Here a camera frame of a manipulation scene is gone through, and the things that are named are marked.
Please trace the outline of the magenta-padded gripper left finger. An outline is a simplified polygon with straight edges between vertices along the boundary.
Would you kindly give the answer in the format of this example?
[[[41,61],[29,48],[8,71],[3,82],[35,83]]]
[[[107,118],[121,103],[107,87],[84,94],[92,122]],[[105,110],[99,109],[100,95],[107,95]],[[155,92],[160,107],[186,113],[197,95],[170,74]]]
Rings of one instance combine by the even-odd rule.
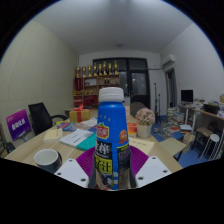
[[[94,171],[94,151],[91,148],[78,158],[69,158],[56,172],[55,175],[84,188],[95,187],[96,172]]]

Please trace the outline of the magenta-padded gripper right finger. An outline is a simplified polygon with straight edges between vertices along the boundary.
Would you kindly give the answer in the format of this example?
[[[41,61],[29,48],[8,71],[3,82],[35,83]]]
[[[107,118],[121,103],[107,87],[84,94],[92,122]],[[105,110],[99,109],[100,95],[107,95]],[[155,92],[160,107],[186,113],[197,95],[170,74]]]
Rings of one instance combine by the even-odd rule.
[[[147,156],[134,146],[131,146],[130,150],[131,171],[134,178],[131,182],[132,188],[146,186],[149,183],[171,174],[171,171],[157,156]]]

